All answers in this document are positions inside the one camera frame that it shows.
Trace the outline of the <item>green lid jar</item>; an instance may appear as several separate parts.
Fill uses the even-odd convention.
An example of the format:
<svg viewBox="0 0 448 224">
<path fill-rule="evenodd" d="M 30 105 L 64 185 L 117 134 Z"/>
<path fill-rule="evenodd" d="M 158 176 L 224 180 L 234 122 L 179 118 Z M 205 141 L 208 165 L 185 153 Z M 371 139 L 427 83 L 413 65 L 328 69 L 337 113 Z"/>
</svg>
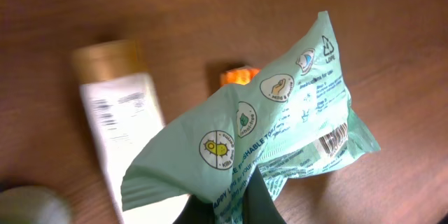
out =
<svg viewBox="0 0 448 224">
<path fill-rule="evenodd" d="M 67 201 L 56 192 L 26 185 L 1 192 L 1 224 L 71 224 Z"/>
</svg>

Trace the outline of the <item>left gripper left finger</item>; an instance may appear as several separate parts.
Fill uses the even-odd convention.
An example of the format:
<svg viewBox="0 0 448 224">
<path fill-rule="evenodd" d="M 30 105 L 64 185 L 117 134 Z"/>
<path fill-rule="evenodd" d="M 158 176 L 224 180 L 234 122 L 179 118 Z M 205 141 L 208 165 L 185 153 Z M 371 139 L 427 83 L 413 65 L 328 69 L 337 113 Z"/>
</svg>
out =
<svg viewBox="0 0 448 224">
<path fill-rule="evenodd" d="M 214 224 L 213 206 L 191 195 L 173 224 Z"/>
</svg>

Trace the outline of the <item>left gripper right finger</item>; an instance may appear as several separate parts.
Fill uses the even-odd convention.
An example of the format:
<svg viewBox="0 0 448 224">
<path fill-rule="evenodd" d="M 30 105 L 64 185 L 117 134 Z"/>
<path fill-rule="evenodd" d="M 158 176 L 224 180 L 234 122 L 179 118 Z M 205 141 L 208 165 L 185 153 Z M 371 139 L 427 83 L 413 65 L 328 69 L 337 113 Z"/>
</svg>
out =
<svg viewBox="0 0 448 224">
<path fill-rule="evenodd" d="M 243 198 L 243 224 L 286 224 L 274 205 L 258 167 Z"/>
</svg>

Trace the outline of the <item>mint green wipes packet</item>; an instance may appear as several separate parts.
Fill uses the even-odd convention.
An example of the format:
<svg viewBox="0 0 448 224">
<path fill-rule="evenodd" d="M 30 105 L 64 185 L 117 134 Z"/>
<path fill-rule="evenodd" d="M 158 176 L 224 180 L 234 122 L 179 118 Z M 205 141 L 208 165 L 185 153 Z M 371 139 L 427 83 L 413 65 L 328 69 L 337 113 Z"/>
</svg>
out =
<svg viewBox="0 0 448 224">
<path fill-rule="evenodd" d="M 351 107 L 329 14 L 245 85 L 227 84 L 155 135 L 122 180 L 129 211 L 190 194 L 217 223 L 243 221 L 255 171 L 275 199 L 288 179 L 333 172 L 379 144 Z"/>
</svg>

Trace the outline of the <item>white tube brown cap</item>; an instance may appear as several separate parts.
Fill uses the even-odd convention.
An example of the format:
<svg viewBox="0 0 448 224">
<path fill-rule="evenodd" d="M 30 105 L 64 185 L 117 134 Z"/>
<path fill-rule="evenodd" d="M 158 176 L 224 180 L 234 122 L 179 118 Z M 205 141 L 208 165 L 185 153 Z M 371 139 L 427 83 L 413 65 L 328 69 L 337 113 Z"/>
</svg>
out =
<svg viewBox="0 0 448 224">
<path fill-rule="evenodd" d="M 186 205 L 187 195 L 122 209 L 120 187 L 127 168 L 165 126 L 153 80 L 136 43 L 118 40 L 79 48 L 73 52 L 73 68 L 119 222 L 173 223 Z"/>
</svg>

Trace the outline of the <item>small orange carton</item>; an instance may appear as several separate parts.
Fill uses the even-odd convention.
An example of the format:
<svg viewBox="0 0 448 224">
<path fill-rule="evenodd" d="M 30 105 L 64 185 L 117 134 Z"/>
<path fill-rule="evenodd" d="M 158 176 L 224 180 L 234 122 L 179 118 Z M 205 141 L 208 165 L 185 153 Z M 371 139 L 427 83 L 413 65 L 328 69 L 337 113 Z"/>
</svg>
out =
<svg viewBox="0 0 448 224">
<path fill-rule="evenodd" d="M 220 75 L 220 86 L 227 84 L 246 85 L 260 72 L 260 69 L 243 66 L 223 72 Z"/>
</svg>

